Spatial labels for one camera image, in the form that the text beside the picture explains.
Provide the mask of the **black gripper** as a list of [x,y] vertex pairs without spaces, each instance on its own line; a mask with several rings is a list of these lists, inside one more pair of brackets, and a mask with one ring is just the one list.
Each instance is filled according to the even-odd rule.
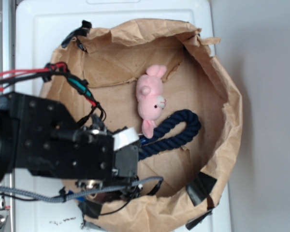
[[139,140],[134,127],[112,136],[94,135],[80,127],[58,101],[16,92],[9,97],[7,109],[15,137],[13,169],[58,179],[110,182],[114,175],[136,177],[139,148],[130,145]]

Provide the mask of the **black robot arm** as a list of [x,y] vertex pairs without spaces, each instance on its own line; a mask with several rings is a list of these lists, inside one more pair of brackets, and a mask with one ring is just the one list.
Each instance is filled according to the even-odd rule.
[[33,176],[129,186],[138,152],[138,136],[121,143],[97,117],[91,128],[82,127],[58,101],[0,96],[0,181],[21,168]]

